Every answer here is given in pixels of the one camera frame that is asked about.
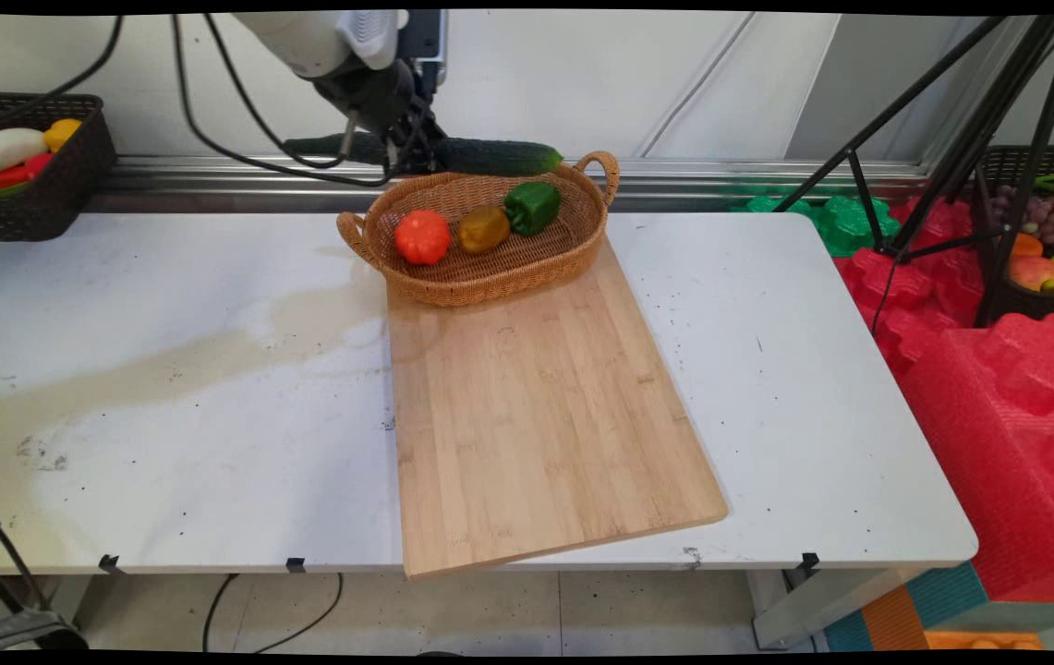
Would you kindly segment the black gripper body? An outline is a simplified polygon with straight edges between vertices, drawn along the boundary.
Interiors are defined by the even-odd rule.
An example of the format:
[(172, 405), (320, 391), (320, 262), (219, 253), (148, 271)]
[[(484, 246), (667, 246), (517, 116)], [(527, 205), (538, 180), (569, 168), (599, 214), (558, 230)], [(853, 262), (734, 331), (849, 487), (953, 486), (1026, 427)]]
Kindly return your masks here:
[(355, 126), (375, 134), (404, 134), (429, 114), (429, 97), (411, 62), (392, 62), (380, 70), (344, 62), (313, 79), (312, 85), (345, 116), (357, 114)]

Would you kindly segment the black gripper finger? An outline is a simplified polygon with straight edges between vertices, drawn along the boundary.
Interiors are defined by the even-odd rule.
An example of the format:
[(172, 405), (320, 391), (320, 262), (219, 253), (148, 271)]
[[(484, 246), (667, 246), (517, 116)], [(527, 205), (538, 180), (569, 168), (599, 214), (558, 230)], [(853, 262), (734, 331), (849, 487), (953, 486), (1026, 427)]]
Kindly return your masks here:
[(441, 169), (435, 146), (414, 144), (414, 122), (401, 119), (384, 135), (384, 172), (390, 175), (429, 175)]
[(432, 94), (414, 93), (414, 144), (416, 146), (437, 146), (446, 136), (438, 123), (435, 122)]

